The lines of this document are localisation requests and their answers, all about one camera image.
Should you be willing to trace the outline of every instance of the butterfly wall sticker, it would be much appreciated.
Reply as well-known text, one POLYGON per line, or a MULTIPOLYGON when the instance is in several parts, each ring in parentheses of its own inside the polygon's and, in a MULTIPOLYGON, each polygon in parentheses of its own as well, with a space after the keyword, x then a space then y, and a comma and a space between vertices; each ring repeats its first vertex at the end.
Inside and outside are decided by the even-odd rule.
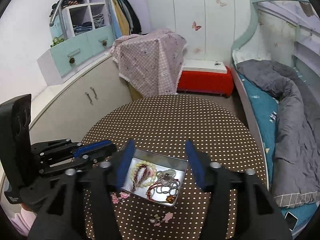
POLYGON ((192 28, 195 29, 196 31, 199 31, 201 27, 202 26, 197 26, 196 22, 193 22, 192 24, 192 28))

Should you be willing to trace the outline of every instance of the bolt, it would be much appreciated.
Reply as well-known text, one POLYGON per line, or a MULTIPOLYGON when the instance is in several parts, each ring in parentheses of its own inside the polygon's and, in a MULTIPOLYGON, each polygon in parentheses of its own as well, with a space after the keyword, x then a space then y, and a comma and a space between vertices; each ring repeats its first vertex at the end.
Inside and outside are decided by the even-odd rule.
POLYGON ((111 166, 111 163, 110 162, 101 162, 101 163, 99 163, 99 166, 101 168, 108 168, 111 166))
POLYGON ((218 169, 218 168, 221 168, 221 164, 217 162, 212 162, 210 163, 210 167, 214 169, 218 169))
POLYGON ((254 175, 254 174, 256 174, 256 171, 253 170, 253 169, 246 169, 246 170, 245 170, 245 173, 246 173, 247 175, 254 175))
POLYGON ((67 169, 64 173, 68 176, 72 176, 72 175, 76 174, 76 170, 75 169, 67 169))

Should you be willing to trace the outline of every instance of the gray comforter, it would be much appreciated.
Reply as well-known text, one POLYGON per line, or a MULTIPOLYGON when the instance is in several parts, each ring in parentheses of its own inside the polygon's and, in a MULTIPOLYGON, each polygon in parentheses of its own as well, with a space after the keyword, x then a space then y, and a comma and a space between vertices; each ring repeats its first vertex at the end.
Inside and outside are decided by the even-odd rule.
POLYGON ((320 200, 320 106, 296 72, 268 60, 247 60, 238 71, 279 98, 272 195, 282 207, 320 200))

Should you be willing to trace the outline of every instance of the teal drawer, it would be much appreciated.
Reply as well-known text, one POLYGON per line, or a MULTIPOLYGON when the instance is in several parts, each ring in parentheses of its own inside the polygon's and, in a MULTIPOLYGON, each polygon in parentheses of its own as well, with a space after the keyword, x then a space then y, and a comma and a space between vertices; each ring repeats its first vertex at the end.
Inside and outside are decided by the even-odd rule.
POLYGON ((67 74, 72 67, 93 56, 86 33, 72 37, 52 47, 50 52, 61 76, 67 74), (71 57, 75 60, 73 64, 69 62, 71 57))
POLYGON ((87 32, 89 44, 92 49, 92 54, 96 55, 106 48, 111 47, 114 42, 114 36, 111 25, 104 26, 87 32))

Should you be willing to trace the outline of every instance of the metal tray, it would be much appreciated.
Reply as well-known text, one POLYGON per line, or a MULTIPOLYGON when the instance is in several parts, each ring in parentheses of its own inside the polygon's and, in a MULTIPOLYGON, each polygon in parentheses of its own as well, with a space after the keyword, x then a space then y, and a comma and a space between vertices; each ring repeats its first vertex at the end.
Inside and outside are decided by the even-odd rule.
POLYGON ((176 197, 174 203, 170 204, 170 203, 158 203, 157 202, 157 201, 165 201, 167 196, 169 195, 169 193, 168 194, 158 194, 155 192, 152 198, 157 201, 149 200, 151 202, 165 205, 165 206, 174 206, 177 202, 177 198, 180 193, 180 189, 183 185, 184 176, 187 171, 188 163, 185 160, 180 160, 180 159, 176 159, 176 158, 172 158, 172 157, 168 157, 168 156, 163 156, 163 155, 160 155, 157 153, 152 153, 152 152, 147 152, 147 151, 136 149, 134 156, 132 158, 129 170, 128 170, 127 177, 124 182, 124 186, 122 187, 122 189, 125 190, 126 192, 137 195, 137 196, 144 198, 144 199, 147 199, 146 192, 149 187, 138 187, 135 192, 130 191, 130 189, 132 188, 132 181, 130 179, 130 171, 135 166, 135 164, 138 163, 139 161, 148 161, 148 162, 153 163, 155 165, 157 171, 165 171, 168 169, 173 169, 176 171, 176 176, 174 178, 178 179, 180 181, 180 186, 179 186, 177 197, 176 197))

